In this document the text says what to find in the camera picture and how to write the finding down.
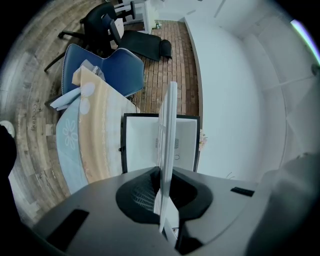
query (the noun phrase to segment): chair backrest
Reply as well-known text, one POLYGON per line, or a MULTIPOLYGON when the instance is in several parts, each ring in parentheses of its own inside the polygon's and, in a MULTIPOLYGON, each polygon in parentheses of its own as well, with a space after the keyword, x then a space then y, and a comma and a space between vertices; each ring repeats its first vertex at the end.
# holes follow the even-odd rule
POLYGON ((101 49, 104 54, 109 55, 111 52, 110 36, 102 23, 102 18, 108 14, 113 20, 117 19, 114 6, 109 3, 103 3, 93 8, 83 20, 84 33, 88 39, 90 47, 101 49))
POLYGON ((119 48, 110 57, 101 58, 76 44, 70 44, 63 61, 62 94, 78 88, 72 84, 72 77, 84 60, 98 66, 105 81, 125 97, 140 91, 144 86, 144 63, 132 52, 119 48))

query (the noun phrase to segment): blue office chair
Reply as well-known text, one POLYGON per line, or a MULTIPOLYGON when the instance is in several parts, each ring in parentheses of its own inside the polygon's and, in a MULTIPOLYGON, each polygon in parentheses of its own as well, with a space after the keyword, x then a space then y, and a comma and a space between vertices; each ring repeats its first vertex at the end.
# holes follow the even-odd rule
POLYGON ((144 63, 129 50, 118 48, 108 58, 101 58, 76 44, 70 44, 62 67, 62 94, 78 88, 72 84, 72 77, 84 60, 98 66, 105 81, 125 97, 135 94, 144 86, 144 63))

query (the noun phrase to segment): blue cloth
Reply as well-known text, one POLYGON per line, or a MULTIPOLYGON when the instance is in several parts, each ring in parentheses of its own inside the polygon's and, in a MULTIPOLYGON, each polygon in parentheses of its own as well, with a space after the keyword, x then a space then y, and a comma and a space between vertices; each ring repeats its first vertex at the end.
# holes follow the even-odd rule
POLYGON ((88 185, 81 161, 78 137, 78 116, 81 97, 66 109, 56 125, 56 147, 61 170, 70 193, 88 185))

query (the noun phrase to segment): wooden floor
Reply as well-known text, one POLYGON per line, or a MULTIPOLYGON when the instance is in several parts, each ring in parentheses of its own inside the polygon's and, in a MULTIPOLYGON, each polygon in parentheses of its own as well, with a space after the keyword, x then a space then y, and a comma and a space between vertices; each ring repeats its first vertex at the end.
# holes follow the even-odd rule
MULTIPOLYGON (((25 27, 0 74, 0 120, 16 131, 17 159, 9 176, 16 206, 24 223, 32 226, 48 210, 66 199, 69 189, 62 174, 57 147, 59 114, 45 107, 61 88, 62 60, 47 73, 44 67, 70 43, 78 40, 62 30, 81 31, 79 20, 102 0, 50 1, 25 27)), ((173 59, 145 63, 144 88, 134 98, 142 112, 157 112, 167 83, 179 86, 178 112, 198 115, 195 60, 184 23, 163 22, 153 34, 172 43, 173 59)))

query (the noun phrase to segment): light blue fabric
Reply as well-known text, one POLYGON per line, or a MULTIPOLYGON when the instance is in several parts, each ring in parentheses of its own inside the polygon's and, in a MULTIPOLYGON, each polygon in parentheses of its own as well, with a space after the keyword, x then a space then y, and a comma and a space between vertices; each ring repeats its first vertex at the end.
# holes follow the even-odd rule
POLYGON ((56 125, 56 146, 66 184, 73 194, 88 185, 81 161, 78 116, 81 97, 75 99, 56 125))
POLYGON ((57 98, 50 104, 50 106, 54 109, 61 109, 63 106, 71 104, 76 98, 79 97, 80 94, 81 88, 79 86, 78 88, 75 88, 72 91, 69 91, 68 93, 65 93, 64 95, 57 98))

